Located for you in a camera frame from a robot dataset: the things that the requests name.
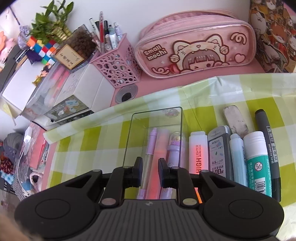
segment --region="lucky bamboo plant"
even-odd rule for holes
[[[32,24],[33,29],[30,34],[36,39],[42,40],[43,44],[47,44],[49,40],[53,39],[57,43],[63,42],[72,33],[66,26],[69,13],[73,10],[74,3],[71,2],[65,6],[66,0],[59,2],[60,6],[55,5],[54,0],[48,5],[43,6],[46,9],[45,13],[36,13],[35,23]]]

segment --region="clear plastic box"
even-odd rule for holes
[[[54,106],[69,75],[70,71],[66,67],[56,63],[33,92],[22,115],[32,121],[48,112]]]
[[[143,175],[140,189],[128,188],[125,198],[143,199],[140,197],[143,189],[147,190],[145,198],[163,199],[162,190],[159,192],[158,186],[160,185],[157,171],[158,159],[166,159],[169,167],[178,166],[188,169],[188,137],[188,126],[181,107],[133,114],[123,166],[133,166],[136,158],[140,156],[143,158]],[[156,192],[153,191],[153,194],[151,194],[152,186],[158,189]]]

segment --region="barcode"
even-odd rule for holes
[[[255,191],[260,192],[262,194],[266,194],[266,184],[265,178],[259,178],[254,180],[255,183]]]

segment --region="basket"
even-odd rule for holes
[[[100,56],[97,51],[90,62],[116,89],[140,81],[142,70],[136,62],[126,34],[116,49]]]

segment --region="marker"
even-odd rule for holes
[[[100,32],[99,32],[99,29],[97,28],[94,20],[92,18],[90,18],[89,22],[91,23],[91,26],[93,27],[95,34],[98,36],[98,39],[100,40]]]
[[[264,134],[266,147],[268,151],[269,166],[271,172],[271,188],[272,197],[278,202],[281,201],[281,176],[279,173],[279,161],[276,151],[276,144],[274,142],[274,136],[266,115],[266,112],[262,109],[257,110],[255,113],[255,119],[259,128]]]

